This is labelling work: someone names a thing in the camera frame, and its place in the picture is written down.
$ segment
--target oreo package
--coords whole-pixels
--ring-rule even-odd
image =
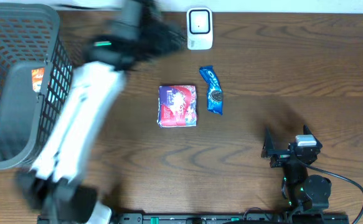
[[[213,66],[201,67],[199,73],[209,84],[209,89],[207,90],[207,110],[223,115],[223,91],[221,90],[219,79],[216,73],[214,73]]]
[[[195,86],[159,87],[158,125],[160,127],[196,126],[197,119]]]

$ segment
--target orange label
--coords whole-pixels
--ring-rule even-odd
[[[33,90],[36,93],[40,92],[43,76],[44,76],[44,68],[38,68],[32,70],[32,85],[33,85]]]

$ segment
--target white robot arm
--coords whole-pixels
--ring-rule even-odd
[[[181,50],[179,29],[160,20],[153,0],[126,0],[113,33],[87,45],[87,63],[73,73],[72,87],[51,136],[17,184],[32,209],[56,222],[109,223],[110,208],[97,191],[80,185],[91,146],[113,102],[126,85],[126,71],[141,61]]]

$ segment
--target gray plastic basket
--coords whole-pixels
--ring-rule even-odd
[[[0,3],[0,169],[30,164],[64,105],[72,66],[59,27],[49,6]],[[32,70],[42,67],[36,93]]]

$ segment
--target green led light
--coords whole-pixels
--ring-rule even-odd
[[[95,42],[94,43],[95,47],[108,46],[108,45],[112,45],[112,43],[109,42],[109,41],[102,41],[102,42]]]
[[[159,218],[152,217],[151,218],[151,224],[159,224]]]

